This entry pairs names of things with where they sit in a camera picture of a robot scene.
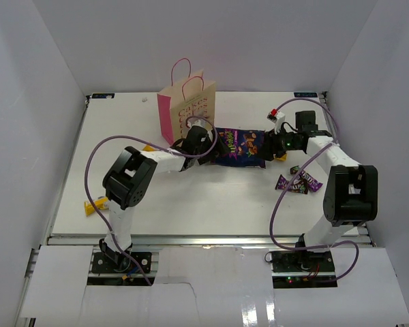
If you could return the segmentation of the purple blue candy bag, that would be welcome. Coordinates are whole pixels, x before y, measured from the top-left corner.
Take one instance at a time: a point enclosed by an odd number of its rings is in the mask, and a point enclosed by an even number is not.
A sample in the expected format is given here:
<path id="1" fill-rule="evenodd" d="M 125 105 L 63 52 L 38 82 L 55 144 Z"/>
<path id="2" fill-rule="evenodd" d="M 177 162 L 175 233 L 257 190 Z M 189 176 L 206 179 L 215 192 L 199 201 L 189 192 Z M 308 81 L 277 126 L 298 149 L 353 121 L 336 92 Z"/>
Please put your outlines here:
<path id="1" fill-rule="evenodd" d="M 219 155 L 212 161 L 213 164 L 234 168 L 266 168 L 265 160 L 258 156 L 264 143 L 264 131 L 218 127 L 217 132 L 228 147 L 228 153 Z"/>

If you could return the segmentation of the paper bag with pink handles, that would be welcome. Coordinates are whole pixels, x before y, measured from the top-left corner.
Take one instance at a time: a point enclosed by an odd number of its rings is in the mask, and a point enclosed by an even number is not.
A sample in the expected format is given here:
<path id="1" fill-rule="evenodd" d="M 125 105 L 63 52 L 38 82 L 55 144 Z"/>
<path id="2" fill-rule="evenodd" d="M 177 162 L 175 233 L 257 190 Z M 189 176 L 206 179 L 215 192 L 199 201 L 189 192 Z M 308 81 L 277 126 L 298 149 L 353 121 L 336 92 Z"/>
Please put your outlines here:
<path id="1" fill-rule="evenodd" d="M 201 116 L 211 123 L 215 120 L 216 82 L 204 77 L 204 70 L 172 81 L 157 93 L 157 109 L 161 135 L 169 144 L 186 137 L 190 116 Z"/>

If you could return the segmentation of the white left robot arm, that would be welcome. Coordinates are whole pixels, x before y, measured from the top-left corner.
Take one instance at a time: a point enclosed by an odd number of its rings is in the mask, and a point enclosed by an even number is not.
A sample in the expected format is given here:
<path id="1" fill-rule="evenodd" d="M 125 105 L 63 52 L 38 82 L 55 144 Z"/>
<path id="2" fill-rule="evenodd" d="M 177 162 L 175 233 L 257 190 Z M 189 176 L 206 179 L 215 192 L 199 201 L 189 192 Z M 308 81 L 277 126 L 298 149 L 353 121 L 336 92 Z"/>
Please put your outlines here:
<path id="1" fill-rule="evenodd" d="M 182 172 L 229 154 L 229 147 L 215 129 L 195 125 L 187 136 L 175 141 L 166 151 L 123 149 L 106 173 L 102 186 L 109 205 L 108 233 L 100 241 L 107 264 L 117 272 L 130 265 L 132 215 L 142 201 L 152 178 L 165 172 Z"/>

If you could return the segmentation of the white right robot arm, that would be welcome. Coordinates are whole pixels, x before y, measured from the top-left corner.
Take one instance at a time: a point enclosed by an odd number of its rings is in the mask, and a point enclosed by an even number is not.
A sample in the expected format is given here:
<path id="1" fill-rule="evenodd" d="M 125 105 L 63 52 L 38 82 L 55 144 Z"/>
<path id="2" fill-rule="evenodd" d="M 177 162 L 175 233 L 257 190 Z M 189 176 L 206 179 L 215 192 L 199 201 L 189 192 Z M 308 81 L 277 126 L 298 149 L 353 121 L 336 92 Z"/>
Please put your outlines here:
<path id="1" fill-rule="evenodd" d="M 296 245 L 275 254 L 276 266 L 297 267 L 304 272 L 329 261 L 330 249 L 342 243 L 351 229 L 373 221 L 378 212 L 378 171 L 349 157 L 330 132 L 319 129 L 313 110 L 296 113 L 296 127 L 286 131 L 284 113 L 274 109 L 268 119 L 275 127 L 265 135 L 262 152 L 268 159 L 288 151 L 303 151 L 328 174 L 323 215 Z"/>

